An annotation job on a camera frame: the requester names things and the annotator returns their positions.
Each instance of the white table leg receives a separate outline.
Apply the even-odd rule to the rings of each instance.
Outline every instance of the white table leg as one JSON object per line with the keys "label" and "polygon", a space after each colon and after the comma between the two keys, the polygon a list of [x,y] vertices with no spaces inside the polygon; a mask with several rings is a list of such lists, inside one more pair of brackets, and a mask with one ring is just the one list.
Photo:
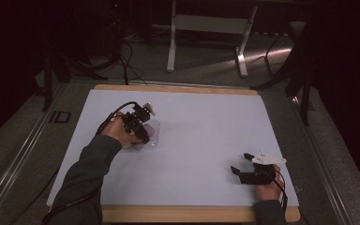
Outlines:
{"label": "white table leg", "polygon": [[171,47],[169,48],[168,72],[174,71],[174,60],[176,56],[176,1],[172,0],[172,25],[171,25]]}
{"label": "white table leg", "polygon": [[257,6],[254,6],[253,9],[251,10],[249,19],[247,20],[247,25],[245,27],[245,32],[243,35],[244,38],[242,39],[241,46],[235,49],[237,55],[236,62],[238,63],[241,77],[246,77],[248,75],[247,65],[245,64],[245,58],[244,58],[244,50],[248,42],[250,30],[252,28],[254,18],[256,16],[257,8],[258,8]]}

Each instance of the black cable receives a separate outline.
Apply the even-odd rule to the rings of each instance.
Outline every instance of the black cable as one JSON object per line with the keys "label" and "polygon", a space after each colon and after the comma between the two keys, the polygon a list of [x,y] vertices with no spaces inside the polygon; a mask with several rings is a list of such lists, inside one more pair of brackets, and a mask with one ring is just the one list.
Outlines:
{"label": "black cable", "polygon": [[125,104],[123,104],[122,106],[120,106],[118,109],[116,109],[114,112],[111,112],[108,117],[103,121],[103,123],[101,123],[100,126],[98,126],[98,129],[96,131],[96,134],[100,134],[101,131],[103,131],[103,129],[108,125],[108,123],[110,123],[111,119],[120,111],[122,110],[123,108],[125,108],[127,105],[130,105],[130,104],[133,104],[133,105],[137,105],[137,102],[135,101],[130,101],[130,102],[127,102]]}
{"label": "black cable", "polygon": [[[142,78],[142,76],[144,75],[144,71],[142,71],[141,69],[138,69],[138,68],[131,67],[130,65],[129,65],[129,68],[130,68],[130,70],[134,73],[134,75],[137,77],[135,80],[140,80],[140,81],[142,81],[146,86],[148,86],[148,83],[145,82],[145,80]],[[136,69],[136,70],[139,70],[139,71],[142,73],[142,75],[139,76],[139,74],[137,74],[137,72],[134,71],[135,69]]]}
{"label": "black cable", "polygon": [[122,57],[119,58],[122,62],[122,67],[124,68],[124,80],[125,80],[125,85],[129,85],[129,80],[128,80],[128,62],[125,64],[124,61],[122,60]]}
{"label": "black cable", "polygon": [[97,71],[97,70],[102,70],[102,69],[104,69],[104,68],[113,66],[117,61],[118,61],[118,58],[112,56],[112,57],[110,57],[110,58],[109,58],[106,62],[104,62],[104,63],[98,64],[98,65],[92,65],[92,66],[84,65],[84,67],[90,68],[90,69],[92,69],[93,71]]}
{"label": "black cable", "polygon": [[302,212],[302,210],[300,208],[299,208],[299,212],[300,212],[300,216],[306,222],[306,224],[311,225],[311,223],[309,223],[308,219],[306,218],[306,216],[304,215],[304,213]]}
{"label": "black cable", "polygon": [[[116,109],[114,112],[110,113],[110,115],[107,117],[107,119],[104,120],[104,122],[98,127],[97,130],[97,134],[101,133],[101,131],[105,128],[105,126],[107,126],[107,124],[111,121],[111,119],[123,108],[125,108],[127,105],[138,105],[137,102],[135,101],[130,101],[127,102],[123,105],[121,105],[118,109]],[[101,186],[98,187],[97,189],[93,190],[92,192],[90,192],[89,194],[86,194],[84,196],[82,196],[79,199],[76,199],[74,201],[68,202],[68,203],[64,203],[58,207],[55,207],[51,212],[49,212],[43,219],[42,219],[42,225],[44,224],[48,224],[49,221],[58,213],[63,212],[64,210],[68,209],[69,207],[76,205],[76,204],[80,204],[83,203],[91,198],[93,198],[94,196],[96,196],[99,192],[100,192]]]}
{"label": "black cable", "polygon": [[128,43],[126,43],[125,41],[124,41],[124,44],[130,49],[130,56],[128,57],[128,59],[127,59],[127,66],[126,66],[126,68],[130,68],[131,70],[132,70],[132,72],[134,73],[134,75],[136,75],[136,77],[138,78],[138,79],[140,79],[145,85],[147,85],[148,86],[148,84],[145,82],[145,80],[144,79],[142,79],[142,76],[139,76],[135,71],[134,71],[134,69],[136,69],[136,68],[133,68],[129,63],[130,63],[130,59],[131,59],[131,57],[132,57],[132,55],[133,55],[133,48],[131,47],[131,45],[129,45]]}
{"label": "black cable", "polygon": [[282,191],[282,209],[283,209],[283,212],[285,213],[286,212],[286,208],[288,206],[288,196],[286,195],[286,192],[285,192],[285,179],[283,179],[283,176],[280,172],[276,171],[281,177],[282,177],[282,180],[283,180],[283,187],[279,184],[279,182],[271,177],[267,172],[265,171],[259,171],[265,175],[267,175],[268,177],[270,177],[272,179],[272,181],[277,185],[277,187]]}
{"label": "black cable", "polygon": [[81,198],[75,200],[75,201],[72,201],[72,202],[69,202],[69,203],[65,203],[65,204],[62,204],[56,208],[54,208],[51,212],[49,212],[43,219],[42,219],[42,225],[45,225],[45,224],[48,224],[49,221],[57,214],[63,212],[64,210],[66,209],[69,209],[69,207],[71,206],[74,206],[74,205],[77,205],[77,204],[80,204],[80,203],[83,203],[85,202],[86,200],[89,200],[93,197],[95,197],[99,192],[100,192],[100,189],[101,189],[101,186],[96,188],[94,191],[90,192],[89,194],[87,195],[84,195],[82,196]]}
{"label": "black cable", "polygon": [[110,18],[111,18],[111,28],[123,28],[130,24],[131,19],[133,17],[133,9],[130,0],[127,0],[127,12],[124,12],[124,6],[122,3],[115,3],[115,0],[110,1]]}
{"label": "black cable", "polygon": [[54,172],[54,174],[51,176],[51,178],[49,179],[48,183],[46,183],[45,187],[43,187],[43,189],[39,192],[39,194],[21,211],[21,213],[16,216],[13,220],[11,220],[11,222],[9,223],[9,225],[15,224],[17,222],[17,220],[19,218],[21,218],[26,211],[28,211],[28,209],[30,209],[30,207],[37,201],[37,199],[42,195],[42,193],[46,190],[46,188],[48,188],[49,184],[52,182],[52,180],[54,179],[54,177],[57,175],[58,171],[59,171],[60,167],[57,168],[57,170]]}
{"label": "black cable", "polygon": [[96,74],[92,69],[85,67],[84,65],[82,65],[81,63],[72,60],[71,58],[67,57],[64,54],[60,54],[64,60],[66,60],[66,62],[68,63],[69,66],[78,69],[79,71],[85,73],[86,75],[92,77],[95,80],[108,80],[108,78],[106,77],[102,77],[98,74]]}

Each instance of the white paper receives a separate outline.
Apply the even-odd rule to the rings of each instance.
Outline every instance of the white paper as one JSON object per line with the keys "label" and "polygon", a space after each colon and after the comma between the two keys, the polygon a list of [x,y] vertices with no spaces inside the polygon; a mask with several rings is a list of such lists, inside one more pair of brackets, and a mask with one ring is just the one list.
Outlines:
{"label": "white paper", "polygon": [[[260,96],[91,90],[48,205],[101,122],[128,101],[152,103],[159,143],[154,151],[123,149],[116,155],[101,204],[251,206],[254,186],[240,184],[231,166],[252,172],[244,153],[264,151],[282,158]],[[128,106],[122,112],[133,110]],[[286,164],[278,166],[288,205],[298,206]]]}

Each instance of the hand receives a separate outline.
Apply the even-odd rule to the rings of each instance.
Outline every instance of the hand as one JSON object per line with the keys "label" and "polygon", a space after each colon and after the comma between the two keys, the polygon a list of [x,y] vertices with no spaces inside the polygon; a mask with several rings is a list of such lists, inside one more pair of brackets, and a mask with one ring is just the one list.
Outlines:
{"label": "hand", "polygon": [[125,132],[122,115],[124,115],[122,112],[118,112],[114,119],[101,131],[101,134],[115,138],[121,143],[122,147],[128,147],[130,143],[140,143],[142,140]]}
{"label": "hand", "polygon": [[[280,172],[279,166],[274,165],[274,170]],[[283,188],[283,182],[280,180],[278,172],[276,172],[276,181]],[[271,182],[269,185],[265,186],[256,186],[256,195],[259,201],[279,200],[281,193],[282,191],[274,182]]]}

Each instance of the black wire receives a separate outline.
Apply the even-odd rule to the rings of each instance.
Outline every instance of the black wire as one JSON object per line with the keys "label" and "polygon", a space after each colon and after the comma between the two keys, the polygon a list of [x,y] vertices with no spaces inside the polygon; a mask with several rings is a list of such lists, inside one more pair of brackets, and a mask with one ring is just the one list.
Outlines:
{"label": "black wire", "polygon": [[130,55],[129,55],[129,57],[128,57],[127,59],[125,58],[124,55],[121,55],[121,57],[120,57],[120,60],[121,60],[121,62],[122,62],[122,66],[124,67],[125,85],[128,85],[128,68],[130,68],[130,69],[132,70],[132,72],[136,75],[136,77],[137,77],[138,79],[140,79],[145,85],[148,86],[148,84],[145,82],[145,80],[143,80],[142,77],[139,76],[139,75],[134,71],[135,68],[133,68],[133,67],[130,65],[130,59],[131,59],[131,57],[133,56],[133,48],[131,47],[131,45],[129,45],[129,44],[126,43],[125,41],[124,41],[124,44],[125,44],[125,45],[129,48],[129,50],[130,50]]}
{"label": "black wire", "polygon": [[123,108],[125,108],[127,105],[130,105],[130,104],[133,104],[133,105],[138,105],[137,102],[135,101],[130,101],[128,103],[125,103],[123,104],[122,106],[120,106],[118,109],[116,109],[114,112],[111,112],[108,117],[100,124],[100,126],[98,126],[98,129],[96,131],[96,134],[100,134],[101,131],[103,131],[103,129],[108,125],[108,123],[110,123],[111,119],[113,117],[115,117],[115,115],[120,111],[122,110]]}
{"label": "black wire", "polygon": [[92,66],[87,66],[84,65],[84,67],[86,68],[90,68],[93,71],[97,71],[97,70],[102,70],[104,68],[110,67],[115,65],[116,61],[118,61],[118,58],[115,56],[111,56],[106,62],[98,64],[98,65],[92,65]]}
{"label": "black wire", "polygon": [[300,208],[299,208],[299,212],[300,212],[300,216],[302,216],[302,219],[306,222],[306,224],[311,225],[311,223],[309,223],[308,219],[306,218],[306,216],[304,215],[304,213]]}
{"label": "black wire", "polygon": [[128,80],[128,63],[124,63],[124,61],[122,60],[122,57],[119,58],[122,62],[122,67],[124,68],[124,80],[125,80],[125,85],[129,85],[129,80]]}
{"label": "black wire", "polygon": [[54,177],[57,175],[58,171],[59,171],[60,167],[57,168],[57,170],[54,172],[54,174],[51,176],[51,178],[49,179],[48,183],[46,183],[45,187],[43,187],[43,189],[39,192],[39,194],[21,211],[21,213],[16,216],[13,220],[11,220],[11,222],[9,223],[9,225],[15,224],[17,222],[17,220],[19,218],[21,218],[26,211],[28,211],[28,209],[30,209],[30,207],[37,201],[37,199],[42,195],[42,193],[46,190],[46,188],[48,188],[49,184],[52,182],[52,180],[54,179]]}
{"label": "black wire", "polygon": [[272,179],[272,181],[277,185],[277,187],[282,191],[282,209],[283,209],[283,212],[285,213],[286,212],[286,208],[288,206],[288,196],[286,195],[286,192],[285,192],[285,179],[283,179],[283,176],[280,172],[276,171],[281,177],[282,177],[282,180],[283,180],[283,186],[282,187],[278,181],[276,181],[275,178],[271,177],[267,172],[265,171],[262,171],[262,170],[259,170],[259,172],[261,173],[264,173],[265,175],[267,175],[268,177],[270,177]]}
{"label": "black wire", "polygon": [[[123,108],[125,108],[127,105],[131,105],[131,104],[134,104],[134,105],[138,105],[137,102],[135,101],[130,101],[130,102],[127,102],[123,105],[121,105],[118,109],[116,109],[114,112],[110,113],[109,117],[103,122],[102,125],[105,124],[106,121],[109,121],[111,120],[111,118],[113,118],[114,115],[116,115],[120,110],[122,110]],[[76,205],[76,204],[79,204],[79,203],[83,203],[87,200],[89,200],[90,198],[96,196],[98,194],[98,192],[100,191],[101,189],[101,186],[98,187],[97,189],[95,189],[94,191],[90,192],[89,194],[86,194],[84,196],[82,196],[81,198],[79,199],[76,199],[74,201],[71,201],[71,202],[68,202],[68,203],[64,203],[56,208],[54,208],[50,213],[48,213],[44,219],[42,219],[42,224],[48,224],[48,222],[52,219],[52,217],[54,217],[55,215],[57,215],[58,213],[68,209],[69,207],[73,206],[73,205]]]}
{"label": "black wire", "polygon": [[111,28],[122,28],[122,27],[126,27],[130,24],[131,19],[133,17],[133,9],[132,9],[132,4],[130,0],[127,0],[126,2],[128,2],[128,13],[122,13],[121,11],[121,17],[124,16],[125,14],[127,14],[127,21],[124,22],[123,24],[112,24]]}
{"label": "black wire", "polygon": [[106,77],[102,77],[98,74],[96,74],[91,68],[85,67],[80,62],[72,60],[71,58],[67,57],[64,54],[61,54],[61,56],[67,61],[68,65],[72,68],[76,68],[79,71],[85,73],[86,75],[92,77],[95,80],[108,80]]}

